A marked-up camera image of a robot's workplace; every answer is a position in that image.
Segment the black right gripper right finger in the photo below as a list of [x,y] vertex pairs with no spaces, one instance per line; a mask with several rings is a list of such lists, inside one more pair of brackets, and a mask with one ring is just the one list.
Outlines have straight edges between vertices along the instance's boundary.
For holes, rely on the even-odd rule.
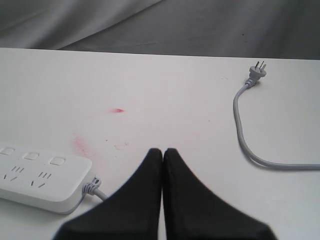
[[190,170],[179,152],[163,156],[163,208],[169,240],[275,240],[265,223],[223,201]]

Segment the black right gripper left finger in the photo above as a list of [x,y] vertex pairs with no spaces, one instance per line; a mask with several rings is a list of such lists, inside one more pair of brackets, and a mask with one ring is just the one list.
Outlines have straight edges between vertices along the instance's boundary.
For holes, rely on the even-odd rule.
[[151,148],[108,199],[65,222],[55,240],[156,240],[162,199],[161,150]]

